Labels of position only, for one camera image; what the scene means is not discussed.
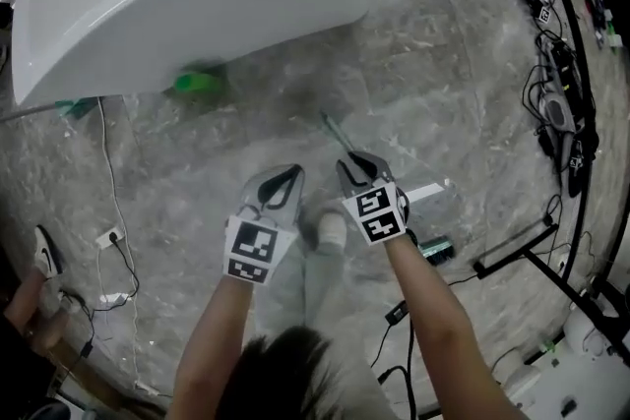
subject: shoe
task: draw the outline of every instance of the shoe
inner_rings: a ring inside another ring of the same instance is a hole
[[[42,226],[35,228],[35,255],[34,265],[46,278],[52,278],[63,272],[61,258],[56,249],[51,247],[51,240]]]
[[[344,217],[336,212],[324,213],[317,225],[317,238],[320,244],[332,243],[343,249],[347,239]]]
[[[83,298],[78,294],[73,294],[65,290],[60,290],[59,295],[61,297],[59,308],[65,310],[70,315],[78,313],[81,308],[86,304]]]

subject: floor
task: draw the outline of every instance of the floor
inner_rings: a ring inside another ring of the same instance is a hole
[[[598,50],[583,0],[573,2],[598,108],[600,144],[585,229],[600,266],[625,187],[627,69],[622,55]],[[520,0],[380,0],[352,26],[231,62],[229,88],[220,96],[106,98],[107,146],[141,290],[137,312],[129,305],[107,320],[96,318],[91,364],[126,390],[140,380],[171,393],[185,342],[221,276],[223,223],[245,180],[270,165],[298,162],[307,173],[306,204],[339,196],[335,161],[343,149],[324,128],[320,110],[356,147],[386,158],[404,190],[441,187],[413,204],[411,225],[420,240],[448,235],[457,257],[440,271],[450,282],[469,277],[473,258],[532,226],[558,191],[520,102],[536,62],[535,34]],[[1,78],[0,104],[7,110],[9,69]],[[97,265],[95,239],[117,222],[101,136],[98,109],[78,121],[44,112],[0,125],[0,241],[23,274],[32,228],[44,224],[64,253],[64,284],[92,306],[103,292],[130,288],[115,251],[104,252]],[[563,202],[556,245],[572,236],[577,212],[578,200]],[[534,225],[486,261],[541,230]],[[549,247],[550,240],[538,249]],[[585,238],[571,277],[577,287],[595,267],[588,249]],[[556,251],[553,266],[564,250]],[[345,278],[369,359],[386,328],[383,316],[402,296],[383,250],[367,250],[355,229]],[[58,286],[46,287],[45,312],[56,307]],[[453,288],[488,363],[513,346],[535,351],[557,334],[569,307],[525,261]],[[253,331],[252,321],[247,333]],[[79,348],[89,336],[79,317],[67,337]],[[390,331],[379,369],[404,362],[407,338],[407,322]],[[386,391],[404,416],[406,391],[397,379]],[[418,406],[432,403],[417,351],[413,380]]]

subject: white shoe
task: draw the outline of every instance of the white shoe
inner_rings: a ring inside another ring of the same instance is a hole
[[[83,299],[76,294],[70,294],[65,290],[60,290],[59,294],[61,295],[59,308],[65,310],[70,315],[78,313],[79,310],[81,310],[81,307],[84,305]]]
[[[343,249],[347,239],[344,217],[337,212],[324,213],[317,225],[317,238],[320,244],[332,243]]]
[[[59,254],[51,248],[48,233],[42,226],[35,228],[35,255],[33,264],[46,278],[52,278],[63,272]]]

